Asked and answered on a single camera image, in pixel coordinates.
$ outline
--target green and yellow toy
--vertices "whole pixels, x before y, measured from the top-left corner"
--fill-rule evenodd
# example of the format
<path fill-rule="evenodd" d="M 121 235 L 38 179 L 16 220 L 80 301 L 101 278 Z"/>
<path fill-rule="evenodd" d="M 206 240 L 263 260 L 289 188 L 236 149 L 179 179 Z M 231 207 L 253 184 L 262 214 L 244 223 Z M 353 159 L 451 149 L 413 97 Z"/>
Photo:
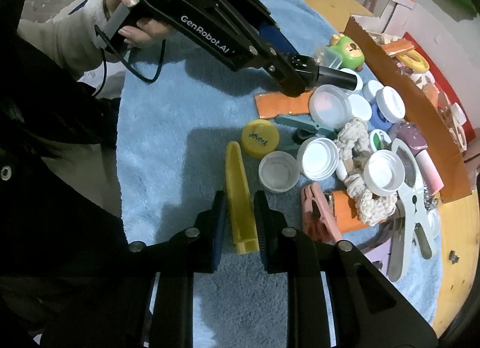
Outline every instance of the green and yellow toy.
<path fill-rule="evenodd" d="M 360 47 L 344 34 L 333 34 L 329 46 L 342 56 L 341 68 L 360 72 L 363 69 L 365 56 Z"/>

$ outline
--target beige sleeve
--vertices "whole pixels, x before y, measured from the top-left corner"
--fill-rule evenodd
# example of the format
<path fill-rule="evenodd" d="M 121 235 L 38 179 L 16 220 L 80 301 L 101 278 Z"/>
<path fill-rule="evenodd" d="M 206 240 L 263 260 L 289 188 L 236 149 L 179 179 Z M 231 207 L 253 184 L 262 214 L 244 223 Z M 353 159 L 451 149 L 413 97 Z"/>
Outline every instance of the beige sleeve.
<path fill-rule="evenodd" d="M 78 79 L 102 62 L 100 49 L 95 45 L 95 24 L 101 29 L 107 24 L 103 0 L 88 0 L 83 8 L 57 22 L 22 19 L 18 34 Z M 117 61 L 109 53 L 106 55 L 108 61 Z"/>

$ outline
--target yellow bottle cap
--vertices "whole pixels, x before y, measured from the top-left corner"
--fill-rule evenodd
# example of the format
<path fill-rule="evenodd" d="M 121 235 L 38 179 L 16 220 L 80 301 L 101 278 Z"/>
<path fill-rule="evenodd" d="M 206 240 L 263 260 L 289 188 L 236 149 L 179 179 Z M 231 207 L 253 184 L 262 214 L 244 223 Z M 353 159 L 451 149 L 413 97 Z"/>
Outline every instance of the yellow bottle cap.
<path fill-rule="evenodd" d="M 280 141 L 280 134 L 272 122 L 256 119 L 247 123 L 241 132 L 241 146 L 251 157 L 262 159 L 273 152 Z"/>

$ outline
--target human hand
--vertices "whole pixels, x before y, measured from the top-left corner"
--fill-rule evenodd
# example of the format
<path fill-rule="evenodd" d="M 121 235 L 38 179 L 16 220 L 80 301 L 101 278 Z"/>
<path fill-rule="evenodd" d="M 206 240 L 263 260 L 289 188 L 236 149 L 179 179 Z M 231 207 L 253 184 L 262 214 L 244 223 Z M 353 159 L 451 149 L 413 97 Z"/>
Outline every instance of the human hand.
<path fill-rule="evenodd" d="M 137 5 L 140 0 L 104 0 L 104 7 L 110 16 L 115 12 L 120 3 L 131 8 Z M 118 33 L 125 37 L 125 43 L 133 47 L 147 47 L 151 44 L 161 42 L 173 31 L 171 26 L 151 18 L 138 20 L 137 27 L 125 26 L 118 30 Z"/>

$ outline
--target white yarn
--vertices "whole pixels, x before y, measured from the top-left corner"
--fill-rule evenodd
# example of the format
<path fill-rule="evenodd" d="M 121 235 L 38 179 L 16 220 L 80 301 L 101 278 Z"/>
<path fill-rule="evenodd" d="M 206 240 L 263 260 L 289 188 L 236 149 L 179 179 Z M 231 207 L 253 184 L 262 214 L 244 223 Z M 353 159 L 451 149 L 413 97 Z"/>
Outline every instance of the white yarn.
<path fill-rule="evenodd" d="M 380 196 L 374 194 L 363 180 L 363 169 L 371 155 L 368 143 L 367 124 L 359 119 L 347 123 L 338 133 L 335 141 L 341 160 L 353 159 L 354 169 L 344 180 L 346 192 L 355 201 L 358 218 L 369 226 L 374 226 L 395 212 L 397 194 Z"/>

